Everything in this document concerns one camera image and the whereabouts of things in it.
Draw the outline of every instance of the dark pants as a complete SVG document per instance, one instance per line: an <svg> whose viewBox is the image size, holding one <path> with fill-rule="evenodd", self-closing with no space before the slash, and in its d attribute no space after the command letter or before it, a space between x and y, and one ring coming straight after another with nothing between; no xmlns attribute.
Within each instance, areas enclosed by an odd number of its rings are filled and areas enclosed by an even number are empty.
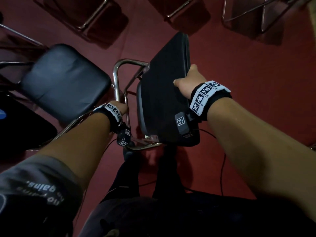
<svg viewBox="0 0 316 237"><path fill-rule="evenodd" d="M140 156L135 153L125 161L117 172L116 178L103 201L118 198L133 198L140 196L138 173ZM185 198L185 190L177 173L177 162L174 154L165 151L159 160L156 188L153 198L172 200Z"/></svg>

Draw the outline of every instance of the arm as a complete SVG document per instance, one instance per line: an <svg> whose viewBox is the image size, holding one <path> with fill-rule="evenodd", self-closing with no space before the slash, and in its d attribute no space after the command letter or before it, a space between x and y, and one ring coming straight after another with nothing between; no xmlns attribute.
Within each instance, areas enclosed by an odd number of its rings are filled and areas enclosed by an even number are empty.
<svg viewBox="0 0 316 237"><path fill-rule="evenodd" d="M193 65L187 78L176 80L175 85L190 98L192 90L205 81ZM258 197L286 198L316 221L315 152L230 98L213 103L207 120L231 163Z"/></svg>
<svg viewBox="0 0 316 237"><path fill-rule="evenodd" d="M111 101L121 114L128 111L125 104ZM80 125L49 143L38 151L38 154L54 157L78 177L81 187L86 189L103 152L110 141L110 121L106 115L95 113Z"/></svg>

